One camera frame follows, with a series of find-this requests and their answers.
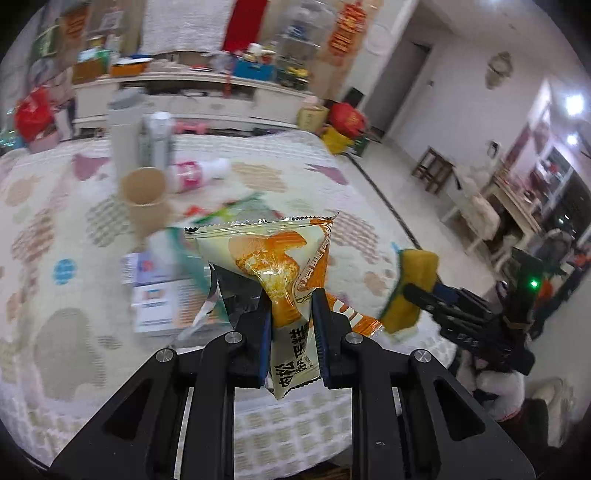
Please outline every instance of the orange snack packet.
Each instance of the orange snack packet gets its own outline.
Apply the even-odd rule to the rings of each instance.
[[[216,225],[186,232],[207,262],[257,280],[271,300],[273,393],[318,378],[312,291],[324,287],[332,218]]]
[[[353,310],[348,305],[345,305],[338,298],[333,297],[330,293],[326,292],[326,300],[328,300],[329,307],[333,312],[342,313],[349,319],[349,323],[353,328],[354,332],[360,333],[364,336],[370,336],[374,333],[382,323],[368,315],[362,315]]]

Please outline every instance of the thermos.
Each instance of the thermos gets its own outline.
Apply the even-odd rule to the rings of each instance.
[[[108,124],[111,136],[111,157],[118,179],[140,168],[139,136],[145,111],[145,90],[132,87],[113,94],[108,104]]]

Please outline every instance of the ceiling light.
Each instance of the ceiling light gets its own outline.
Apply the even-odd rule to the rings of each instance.
[[[585,101],[583,100],[583,95],[573,95],[572,97],[568,97],[566,99],[566,111],[569,115],[578,115],[583,112],[585,107]]]

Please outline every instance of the sponge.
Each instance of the sponge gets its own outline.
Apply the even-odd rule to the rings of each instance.
[[[417,287],[431,292],[437,281],[439,257],[425,250],[401,250],[398,252],[398,265],[398,284],[379,318],[388,333],[412,327],[417,323],[421,309],[406,300],[402,291],[406,284],[414,283]]]

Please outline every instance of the white bottle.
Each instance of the white bottle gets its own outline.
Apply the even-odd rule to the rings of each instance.
[[[173,193],[202,187],[211,179],[222,179],[230,170],[226,158],[210,161],[182,161],[168,167],[168,189]]]
[[[109,102],[107,114],[111,136],[111,157],[117,177],[140,168],[139,133],[145,111],[145,90],[139,87],[118,90]]]
[[[152,166],[166,170],[172,155],[173,116],[168,112],[154,112],[148,120]]]

